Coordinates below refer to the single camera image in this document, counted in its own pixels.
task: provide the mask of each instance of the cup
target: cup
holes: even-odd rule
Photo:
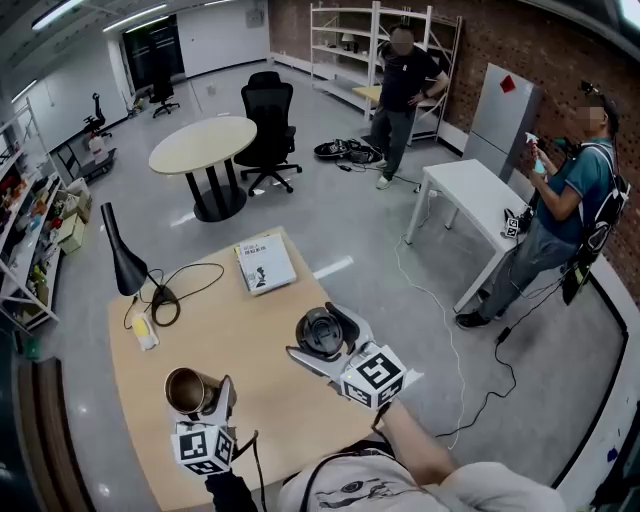
[[[220,381],[192,370],[176,368],[164,384],[164,393],[169,405],[192,421],[199,414],[211,414],[220,393]]]

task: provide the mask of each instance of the gray pants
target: gray pants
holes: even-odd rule
[[[376,109],[373,116],[371,136],[382,148],[382,154],[387,161],[387,168],[382,175],[388,180],[393,178],[400,166],[415,116],[415,109],[410,112],[391,112],[382,106]]]
[[[527,238],[517,253],[514,251],[502,263],[491,296],[478,309],[480,316],[491,320],[518,298],[518,289],[524,292],[540,272],[566,263],[577,250],[578,245],[552,235],[534,217]]]

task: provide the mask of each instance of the sneaker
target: sneaker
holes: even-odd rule
[[[480,316],[480,313],[474,311],[473,313],[463,313],[456,315],[456,324],[460,329],[473,329],[474,327],[482,327],[487,325],[489,320],[485,320]]]
[[[378,184],[376,185],[376,188],[378,190],[384,190],[385,188],[389,188],[390,186],[391,186],[391,182],[384,176],[380,176],[380,179],[378,180]]]
[[[482,304],[485,300],[487,300],[489,297],[491,296],[491,294],[487,291],[484,290],[482,288],[480,288],[478,290],[478,292],[476,293],[476,297],[478,297],[478,300],[480,301],[480,304]],[[493,317],[494,320],[500,320],[502,319],[502,317],[504,316],[506,312],[506,309],[501,309],[500,311],[498,311],[496,313],[496,316]]]

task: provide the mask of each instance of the person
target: person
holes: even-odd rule
[[[565,512],[557,491],[519,476],[504,465],[458,467],[399,400],[382,415],[391,446],[361,441],[305,468],[287,481],[278,512]],[[217,485],[209,481],[222,478]],[[242,479],[209,477],[218,512],[257,512]],[[239,492],[235,498],[225,498]]]
[[[587,96],[586,103],[577,109],[577,121],[586,140],[598,147],[583,147],[577,158],[567,159],[558,170],[542,150],[532,146],[533,156],[540,158],[546,173],[530,173],[531,184],[540,197],[527,237],[505,259],[491,294],[482,289],[478,292],[480,307],[456,316],[459,327],[480,327],[502,317],[541,271],[567,263],[578,251],[583,226],[593,222],[613,187],[612,141],[618,132],[619,116],[615,105],[604,96]]]
[[[415,37],[408,25],[395,25],[389,30],[388,42],[378,54],[384,77],[378,108],[371,124],[371,136],[382,149],[384,160],[378,164],[382,176],[377,188],[391,185],[407,145],[417,105],[433,98],[449,84],[449,77],[421,48],[414,45]],[[430,82],[425,77],[435,79]]]

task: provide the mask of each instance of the white book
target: white book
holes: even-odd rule
[[[253,295],[296,280],[289,254],[279,233],[243,242],[236,247],[240,269]]]

